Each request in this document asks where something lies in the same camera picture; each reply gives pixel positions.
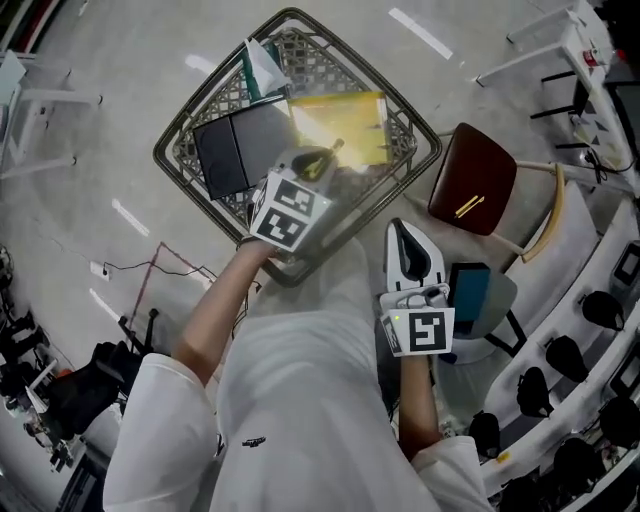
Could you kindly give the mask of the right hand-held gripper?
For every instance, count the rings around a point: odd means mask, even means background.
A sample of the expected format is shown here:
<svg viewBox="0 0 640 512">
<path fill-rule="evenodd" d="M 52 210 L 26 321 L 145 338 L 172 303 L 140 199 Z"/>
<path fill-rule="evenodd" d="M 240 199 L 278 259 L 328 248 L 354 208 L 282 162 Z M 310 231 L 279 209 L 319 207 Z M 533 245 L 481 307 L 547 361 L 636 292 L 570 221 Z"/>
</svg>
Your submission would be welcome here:
<svg viewBox="0 0 640 512">
<path fill-rule="evenodd" d="M 392 219 L 385 234 L 386 290 L 379 298 L 381 324 L 395 357 L 438 355 L 452 350 L 455 309 L 448 305 L 444 259 L 420 229 Z M 404 278 L 422 288 L 400 290 Z"/>
</svg>

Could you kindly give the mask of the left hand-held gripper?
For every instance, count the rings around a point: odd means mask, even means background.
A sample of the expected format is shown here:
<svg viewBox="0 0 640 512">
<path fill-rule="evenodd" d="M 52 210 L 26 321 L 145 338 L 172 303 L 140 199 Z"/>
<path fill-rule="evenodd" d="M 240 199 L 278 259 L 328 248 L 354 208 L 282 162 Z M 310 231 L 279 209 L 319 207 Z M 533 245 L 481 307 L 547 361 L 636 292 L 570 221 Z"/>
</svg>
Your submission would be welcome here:
<svg viewBox="0 0 640 512">
<path fill-rule="evenodd" d="M 335 151 L 321 146 L 282 152 L 251 197 L 249 234 L 295 252 L 333 205 L 321 193 L 328 191 L 338 163 Z"/>
</svg>

